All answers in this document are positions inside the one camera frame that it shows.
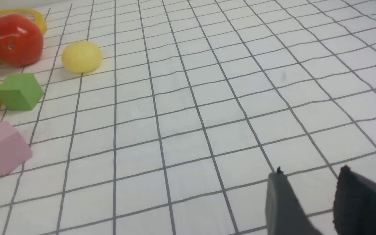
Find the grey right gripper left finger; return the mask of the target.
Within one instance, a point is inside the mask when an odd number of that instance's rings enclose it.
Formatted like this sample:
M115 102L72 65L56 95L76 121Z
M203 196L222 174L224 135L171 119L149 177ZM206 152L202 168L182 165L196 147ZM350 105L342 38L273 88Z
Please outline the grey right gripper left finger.
M268 235L321 235L280 167L268 175L265 218Z

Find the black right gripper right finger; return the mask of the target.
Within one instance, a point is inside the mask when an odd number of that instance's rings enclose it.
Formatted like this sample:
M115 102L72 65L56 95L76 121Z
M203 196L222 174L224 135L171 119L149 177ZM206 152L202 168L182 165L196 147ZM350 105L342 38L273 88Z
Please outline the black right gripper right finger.
M347 165L338 176L333 224L339 235L376 235L376 183Z

